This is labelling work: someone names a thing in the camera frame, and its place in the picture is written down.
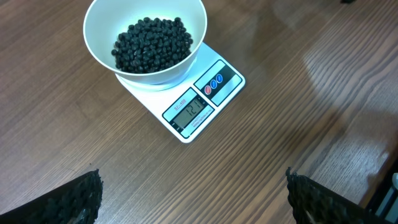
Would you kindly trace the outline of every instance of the blue button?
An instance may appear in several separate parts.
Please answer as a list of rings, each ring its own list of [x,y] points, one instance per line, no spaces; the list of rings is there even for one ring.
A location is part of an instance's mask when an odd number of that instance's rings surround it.
[[[222,83],[223,82],[223,76],[221,74],[218,74],[216,76],[216,80],[217,80],[218,83]]]
[[[217,82],[216,82],[216,80],[212,80],[212,81],[210,82],[210,86],[211,86],[212,89],[217,88]]]

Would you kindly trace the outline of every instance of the bowl rim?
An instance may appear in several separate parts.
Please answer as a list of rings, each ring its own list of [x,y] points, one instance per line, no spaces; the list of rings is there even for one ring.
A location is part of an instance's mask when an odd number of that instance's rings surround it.
[[[205,13],[205,31],[204,31],[204,33],[202,34],[202,37],[201,37],[201,39],[200,39],[200,41],[199,41],[199,44],[195,47],[195,49],[193,49],[192,53],[191,53],[188,57],[186,57],[184,60],[182,60],[182,61],[179,62],[178,64],[173,65],[172,67],[170,67],[170,68],[168,68],[168,69],[165,69],[165,70],[162,70],[162,71],[159,71],[159,72],[152,72],[152,73],[129,73],[129,72],[122,72],[121,70],[117,70],[117,69],[111,68],[110,66],[108,66],[107,64],[105,64],[104,62],[102,62],[102,61],[93,53],[93,51],[91,50],[90,46],[89,46],[88,43],[87,43],[87,38],[86,38],[86,20],[87,20],[87,17],[88,17],[89,12],[91,11],[91,8],[94,6],[94,4],[95,4],[97,1],[99,1],[99,0],[94,0],[94,1],[90,4],[89,8],[87,9],[87,12],[86,12],[86,15],[85,15],[85,20],[84,20],[84,22],[83,22],[83,37],[84,37],[84,39],[85,39],[85,43],[86,43],[86,47],[87,47],[88,51],[90,51],[90,54],[95,58],[95,60],[97,60],[97,62],[99,62],[100,64],[102,64],[103,66],[105,66],[106,68],[112,70],[112,71],[115,72],[115,73],[119,73],[119,74],[122,74],[122,75],[130,75],[130,76],[134,76],[134,77],[144,77],[144,76],[158,75],[158,74],[161,74],[161,73],[168,72],[168,71],[170,71],[171,69],[174,69],[174,68],[177,67],[178,65],[180,65],[180,64],[184,63],[185,61],[187,61],[190,57],[192,57],[192,55],[195,54],[195,52],[199,49],[199,47],[201,46],[201,43],[202,43],[203,40],[205,39],[206,31],[207,31],[207,13],[206,13],[205,5],[203,5],[203,2],[202,2],[201,0],[197,0],[197,1],[199,1],[200,5],[201,5],[201,7],[202,7],[202,10],[203,10],[203,12]]]

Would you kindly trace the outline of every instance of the scale platform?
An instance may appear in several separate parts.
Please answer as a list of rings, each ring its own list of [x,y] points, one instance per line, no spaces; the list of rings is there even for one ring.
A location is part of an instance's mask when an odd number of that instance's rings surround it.
[[[184,143],[192,142],[246,83],[235,68],[204,43],[196,61],[178,80],[145,85],[116,76]]]

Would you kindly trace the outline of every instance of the scale display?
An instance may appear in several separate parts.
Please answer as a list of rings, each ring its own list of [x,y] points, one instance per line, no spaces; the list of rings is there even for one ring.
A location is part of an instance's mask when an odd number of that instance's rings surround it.
[[[173,119],[173,122],[180,128],[185,128],[192,119],[204,108],[203,104],[197,99],[193,99],[181,113]]]

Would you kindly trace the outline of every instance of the wooden table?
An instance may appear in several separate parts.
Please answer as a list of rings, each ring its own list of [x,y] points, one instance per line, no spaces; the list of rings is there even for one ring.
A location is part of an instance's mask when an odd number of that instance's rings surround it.
[[[288,166],[367,204],[395,159],[398,1],[203,2],[247,83],[182,144],[87,51],[91,0],[0,1],[0,213],[97,168],[97,223],[294,223]]]

